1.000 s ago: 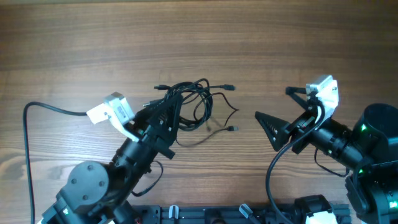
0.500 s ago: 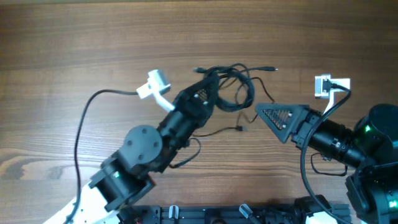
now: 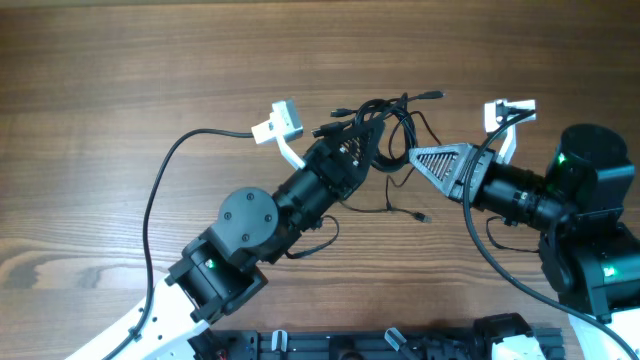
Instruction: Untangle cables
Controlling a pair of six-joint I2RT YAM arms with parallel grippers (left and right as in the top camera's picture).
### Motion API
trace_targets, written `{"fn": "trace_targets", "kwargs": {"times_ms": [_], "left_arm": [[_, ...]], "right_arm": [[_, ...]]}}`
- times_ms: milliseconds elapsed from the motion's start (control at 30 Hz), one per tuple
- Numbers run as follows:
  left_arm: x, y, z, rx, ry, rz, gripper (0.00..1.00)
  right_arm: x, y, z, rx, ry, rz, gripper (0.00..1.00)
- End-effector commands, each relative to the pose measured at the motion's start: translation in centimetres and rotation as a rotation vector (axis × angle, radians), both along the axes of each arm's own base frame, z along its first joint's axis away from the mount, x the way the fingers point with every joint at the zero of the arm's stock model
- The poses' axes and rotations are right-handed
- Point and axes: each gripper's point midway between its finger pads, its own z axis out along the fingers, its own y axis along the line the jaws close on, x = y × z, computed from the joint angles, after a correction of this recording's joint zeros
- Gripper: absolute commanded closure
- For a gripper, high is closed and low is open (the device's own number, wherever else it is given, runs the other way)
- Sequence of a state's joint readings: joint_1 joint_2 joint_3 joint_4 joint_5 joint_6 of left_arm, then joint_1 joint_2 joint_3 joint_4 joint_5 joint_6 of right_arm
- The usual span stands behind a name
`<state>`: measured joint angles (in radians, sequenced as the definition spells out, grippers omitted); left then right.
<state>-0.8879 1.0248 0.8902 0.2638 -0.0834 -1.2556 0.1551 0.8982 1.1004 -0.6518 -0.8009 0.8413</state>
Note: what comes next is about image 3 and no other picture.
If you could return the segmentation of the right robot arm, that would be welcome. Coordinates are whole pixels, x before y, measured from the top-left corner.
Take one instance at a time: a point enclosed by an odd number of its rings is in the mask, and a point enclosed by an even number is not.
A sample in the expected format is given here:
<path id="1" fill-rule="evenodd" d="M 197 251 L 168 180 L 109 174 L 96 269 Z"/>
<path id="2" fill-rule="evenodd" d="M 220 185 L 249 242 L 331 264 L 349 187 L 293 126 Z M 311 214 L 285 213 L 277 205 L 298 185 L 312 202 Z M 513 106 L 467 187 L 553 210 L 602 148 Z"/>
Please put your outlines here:
<path id="1" fill-rule="evenodd" d="M 619 134 L 566 128 L 545 175 L 469 143 L 415 148 L 409 161 L 450 200 L 539 232 L 541 269 L 586 358 L 639 355 L 639 240 L 620 220 L 635 167 Z"/>

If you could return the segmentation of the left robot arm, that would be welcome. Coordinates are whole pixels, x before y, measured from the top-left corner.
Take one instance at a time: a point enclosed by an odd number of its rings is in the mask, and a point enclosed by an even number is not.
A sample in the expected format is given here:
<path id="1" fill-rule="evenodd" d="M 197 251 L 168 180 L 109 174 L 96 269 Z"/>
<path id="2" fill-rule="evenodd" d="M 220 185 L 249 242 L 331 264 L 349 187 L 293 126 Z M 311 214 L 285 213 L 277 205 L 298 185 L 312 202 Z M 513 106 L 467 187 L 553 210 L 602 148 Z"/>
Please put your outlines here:
<path id="1" fill-rule="evenodd" d="M 297 120 L 272 114 L 251 138 L 274 141 L 295 171 L 274 194 L 256 187 L 231 193 L 217 221 L 183 250 L 139 304 L 73 353 L 75 359 L 161 359 L 183 354 L 190 340 L 243 306 L 267 283 L 258 265 L 275 263 L 327 210 L 363 182 L 385 125 L 381 120 L 329 125 L 298 156 Z"/>

